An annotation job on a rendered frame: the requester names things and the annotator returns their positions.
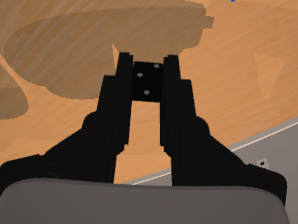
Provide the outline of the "black die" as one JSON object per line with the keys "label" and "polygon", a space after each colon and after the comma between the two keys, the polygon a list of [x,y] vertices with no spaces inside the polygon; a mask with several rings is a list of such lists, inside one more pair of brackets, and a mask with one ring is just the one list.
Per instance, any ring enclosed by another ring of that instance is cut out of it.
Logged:
{"label": "black die", "polygon": [[135,61],[133,64],[131,100],[161,101],[163,89],[163,64]]}

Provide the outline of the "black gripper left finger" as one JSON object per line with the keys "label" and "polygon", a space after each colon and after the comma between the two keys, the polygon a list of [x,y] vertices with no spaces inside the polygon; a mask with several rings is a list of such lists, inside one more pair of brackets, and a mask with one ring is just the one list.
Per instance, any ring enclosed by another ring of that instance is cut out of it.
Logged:
{"label": "black gripper left finger", "polygon": [[133,55],[119,52],[115,78],[104,75],[97,109],[84,118],[82,128],[44,155],[4,162],[0,196],[14,182],[32,178],[114,183],[117,155],[129,144],[132,73]]}

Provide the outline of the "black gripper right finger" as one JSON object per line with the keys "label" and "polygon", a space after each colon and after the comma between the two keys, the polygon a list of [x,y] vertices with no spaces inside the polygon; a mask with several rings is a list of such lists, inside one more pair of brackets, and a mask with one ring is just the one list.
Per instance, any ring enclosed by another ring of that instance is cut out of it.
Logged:
{"label": "black gripper right finger", "polygon": [[164,152],[171,158],[172,186],[254,187],[273,193],[285,207],[284,176],[244,164],[212,137],[208,123],[196,116],[192,82],[181,79],[178,55],[168,55],[163,61],[160,146],[164,146]]}

